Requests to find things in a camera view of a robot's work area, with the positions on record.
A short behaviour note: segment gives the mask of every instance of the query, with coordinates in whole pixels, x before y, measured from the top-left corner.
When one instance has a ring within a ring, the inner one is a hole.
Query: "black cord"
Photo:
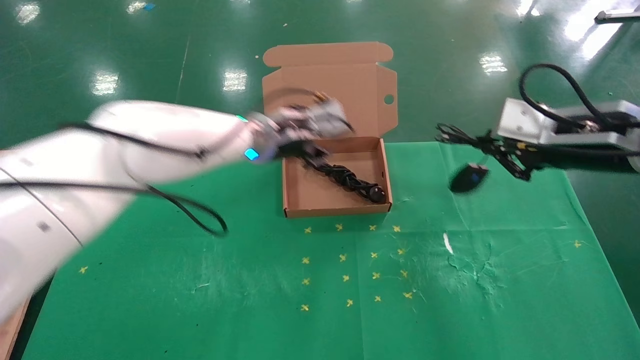
[[[161,145],[158,143],[148,142],[146,140],[142,140],[141,138],[136,138],[135,136],[126,135],[123,133],[118,133],[116,131],[103,129],[101,127],[96,127],[86,122],[79,123],[79,124],[65,124],[65,125],[62,125],[61,128],[63,129],[72,128],[72,129],[91,131],[92,133],[113,136],[114,138],[135,143],[143,147],[148,147],[149,149],[169,152],[169,153],[177,154],[180,156],[194,157],[202,160],[208,157],[209,155],[215,153],[220,148],[226,146],[231,140],[237,138],[240,132],[244,130],[244,123],[243,122],[238,123],[235,131],[231,131],[229,134],[224,136],[221,140],[218,140],[214,145],[211,145],[208,147],[200,147],[198,150],[179,149],[176,147],[170,147],[170,146]]]
[[[438,142],[471,145],[476,149],[482,150],[483,153],[489,155],[495,155],[494,153],[498,150],[506,151],[505,149],[500,149],[498,139],[491,137],[490,130],[483,136],[477,136],[473,138],[454,125],[438,124],[436,126],[436,129],[438,129],[438,131],[440,132],[440,135],[436,137],[436,141]],[[541,150],[545,152],[556,152],[561,154],[577,154],[603,157],[640,156],[640,151],[581,149],[578,147],[535,144],[518,140],[515,140],[514,143],[521,144],[524,149],[528,149],[530,151]]]
[[[191,221],[193,221],[197,226],[203,229],[205,232],[213,235],[213,236],[225,236],[228,233],[227,223],[222,219],[222,216],[218,214],[215,210],[202,204],[201,202],[197,202],[186,197],[180,195],[174,195],[169,193],[164,193],[153,186],[145,185],[144,188],[134,188],[130,186],[119,186],[119,185],[104,185],[104,184],[88,184],[88,183],[73,183],[73,182],[52,182],[52,181],[21,181],[16,183],[2,183],[0,182],[0,188],[23,188],[23,187],[35,187],[35,188],[81,188],[81,189],[91,189],[91,190],[104,190],[111,192],[125,192],[125,193],[135,193],[140,195],[151,195],[156,197],[162,197],[165,200],[168,200],[173,205],[176,205],[185,215],[187,215]],[[193,206],[196,209],[202,210],[205,213],[209,214],[211,217],[215,218],[220,226],[222,227],[222,232],[212,229],[209,226],[206,226],[202,223],[189,209],[187,209],[184,205]]]
[[[362,198],[374,204],[383,204],[387,201],[387,195],[380,185],[358,179],[356,174],[342,165],[329,165],[326,162],[318,164],[311,162],[307,158],[304,158],[304,160],[307,165],[332,178],[346,190],[356,192]]]
[[[571,85],[571,87],[575,90],[575,93],[578,95],[578,97],[580,97],[580,100],[582,101],[582,103],[585,105],[585,107],[589,110],[589,112],[594,116],[593,122],[595,122],[596,124],[598,124],[602,129],[607,129],[611,126],[611,121],[609,119],[607,119],[607,117],[600,112],[600,110],[596,109],[595,106],[593,106],[593,104],[591,103],[591,101],[589,101],[589,99],[587,98],[587,95],[584,93],[584,91],[582,91],[582,88],[580,87],[580,85],[578,85],[578,82],[573,78],[573,76],[571,76],[571,74],[569,74],[569,72],[567,70],[564,70],[563,68],[561,68],[560,66],[554,65],[554,64],[546,64],[546,63],[541,63],[541,64],[535,64],[535,65],[531,65],[530,67],[528,67],[526,70],[524,70],[524,72],[522,73],[522,75],[520,76],[520,81],[518,82],[518,88],[520,90],[520,96],[522,97],[522,100],[524,100],[529,106],[531,106],[532,108],[534,108],[536,111],[538,111],[539,113],[541,113],[542,115],[560,123],[560,124],[564,124],[567,126],[571,126],[577,129],[584,129],[585,128],[585,124],[581,123],[581,122],[577,122],[574,120],[570,120],[566,117],[562,117],[554,112],[551,112],[545,108],[543,108],[542,106],[540,106],[538,103],[536,103],[535,101],[533,101],[529,95],[527,94],[527,91],[525,89],[525,82],[527,80],[527,77],[529,76],[529,74],[536,70],[536,69],[551,69],[554,70],[556,72],[558,72],[560,75],[562,75]]]

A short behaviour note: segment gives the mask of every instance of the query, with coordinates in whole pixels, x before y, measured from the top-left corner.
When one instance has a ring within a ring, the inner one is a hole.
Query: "box flap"
[[[280,88],[305,88],[338,99],[355,129],[349,137],[381,137],[397,126],[397,74],[377,64],[393,50],[379,42],[281,45],[267,50],[265,64],[281,69],[262,79],[266,96]],[[390,104],[385,98],[393,99]],[[265,104],[265,111],[288,104],[311,105],[302,95]]]
[[[390,61],[394,51],[381,42],[280,45],[264,53],[268,67],[363,64]]]

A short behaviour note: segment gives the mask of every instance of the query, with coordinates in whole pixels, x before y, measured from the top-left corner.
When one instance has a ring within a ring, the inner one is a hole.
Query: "cardboard box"
[[[0,359],[9,360],[28,305],[29,301],[27,300],[15,311],[11,318],[5,323],[0,323]]]
[[[378,65],[390,61],[393,50],[379,42],[281,45],[264,54],[264,63],[280,69],[262,79],[264,95],[279,88],[306,88],[338,99],[355,134],[317,144],[332,155],[329,164],[344,165],[359,179],[378,183],[387,202],[373,204],[347,192],[330,178],[305,168],[299,159],[282,163],[285,216],[290,218],[386,213],[392,194],[385,143],[381,139],[397,126],[397,75]],[[288,104],[311,105],[309,97],[292,95],[265,104],[267,112]]]

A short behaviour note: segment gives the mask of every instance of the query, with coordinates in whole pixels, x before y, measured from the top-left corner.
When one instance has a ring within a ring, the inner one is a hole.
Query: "computer mouse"
[[[469,163],[458,170],[451,179],[449,190],[454,193],[466,193],[480,186],[489,169],[486,166]]]

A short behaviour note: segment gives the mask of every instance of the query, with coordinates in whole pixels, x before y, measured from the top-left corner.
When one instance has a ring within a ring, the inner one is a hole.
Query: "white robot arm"
[[[265,162],[295,156],[310,140],[351,129],[339,102],[320,95],[316,101],[311,108],[280,108],[268,117],[254,113],[247,119],[160,102],[112,102],[93,112],[86,127],[9,149],[0,158],[0,323],[135,196],[23,184],[108,184],[142,190],[147,184],[187,179],[243,159]]]

